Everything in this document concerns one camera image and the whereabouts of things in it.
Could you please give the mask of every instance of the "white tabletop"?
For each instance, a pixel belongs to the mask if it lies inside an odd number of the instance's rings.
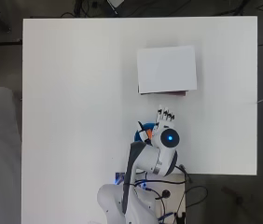
[[[256,18],[25,20],[22,223],[105,223],[136,121],[175,113],[190,173],[256,173]],[[139,95],[136,51],[193,45],[198,90]]]

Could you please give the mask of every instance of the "white robot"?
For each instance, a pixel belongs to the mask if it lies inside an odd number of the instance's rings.
[[[106,214],[107,224],[159,224],[155,197],[152,192],[136,188],[141,182],[136,182],[135,176],[137,169],[162,176],[173,171],[179,135],[172,120],[168,108],[160,105],[151,137],[152,146],[146,143],[148,136],[139,122],[138,133],[143,142],[131,144],[124,184],[103,185],[98,192],[97,200]]]

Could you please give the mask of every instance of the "white paper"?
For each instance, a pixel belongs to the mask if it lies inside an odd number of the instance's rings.
[[[139,49],[137,64],[140,93],[197,89],[193,46]]]

